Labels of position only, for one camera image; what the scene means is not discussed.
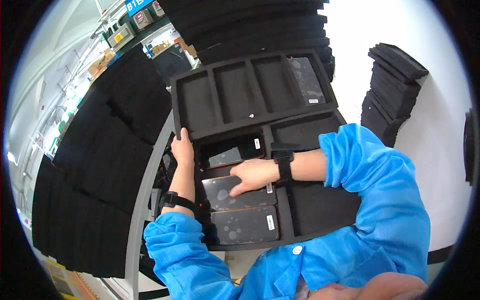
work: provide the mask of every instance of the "barcode label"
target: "barcode label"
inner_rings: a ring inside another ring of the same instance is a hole
[[[275,229],[275,224],[273,223],[273,217],[272,215],[267,216],[267,223],[268,223],[268,230],[273,230]]]
[[[267,194],[271,194],[271,193],[273,193],[273,188],[272,188],[272,184],[269,183],[267,184]]]

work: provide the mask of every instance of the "foam tray compartment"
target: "foam tray compartment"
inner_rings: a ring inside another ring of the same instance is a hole
[[[234,136],[259,132],[264,138],[265,159],[270,159],[272,142],[301,144],[305,150],[317,149],[319,148],[318,134],[336,132],[338,127],[343,124],[346,124],[346,122],[336,108],[327,109],[284,118],[262,126],[238,128],[222,134],[203,137],[195,141],[193,147],[196,150],[195,152],[198,153],[197,150],[202,144],[215,143]],[[288,197],[285,188],[275,188],[277,204],[274,207],[279,228],[278,240],[242,245],[215,244],[218,239],[214,236],[215,230],[211,230],[210,208],[208,201],[206,201],[201,180],[228,176],[232,167],[226,166],[201,171],[197,166],[195,169],[196,199],[199,206],[197,219],[204,227],[206,234],[204,242],[207,243],[210,251],[276,247],[313,239],[355,223],[355,216],[360,206],[360,198],[356,193],[349,193],[341,187],[324,187],[322,182],[295,182],[292,185],[292,195],[290,197]]]
[[[307,106],[287,57],[307,57],[325,103]],[[315,50],[285,50],[222,61],[172,78],[175,128],[191,140],[338,107]]]

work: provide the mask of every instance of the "white button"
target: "white button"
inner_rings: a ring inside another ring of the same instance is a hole
[[[297,255],[297,254],[300,254],[300,252],[302,251],[303,247],[302,246],[297,246],[295,248],[293,248],[293,254]]]

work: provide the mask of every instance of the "person's hand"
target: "person's hand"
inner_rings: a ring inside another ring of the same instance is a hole
[[[230,196],[253,191],[280,179],[278,165],[272,159],[251,159],[230,170],[230,175],[240,177],[241,183],[230,191]]]
[[[193,165],[193,146],[188,138],[188,131],[186,128],[182,128],[180,131],[181,140],[177,139],[177,136],[173,138],[172,142],[172,154],[177,160],[178,165]]]

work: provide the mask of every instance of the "person's left hand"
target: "person's left hand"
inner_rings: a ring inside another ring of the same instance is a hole
[[[188,138],[188,131],[185,127],[181,129],[180,137],[180,141],[177,139],[177,136],[173,138],[172,154],[179,166],[193,164],[193,146]]]

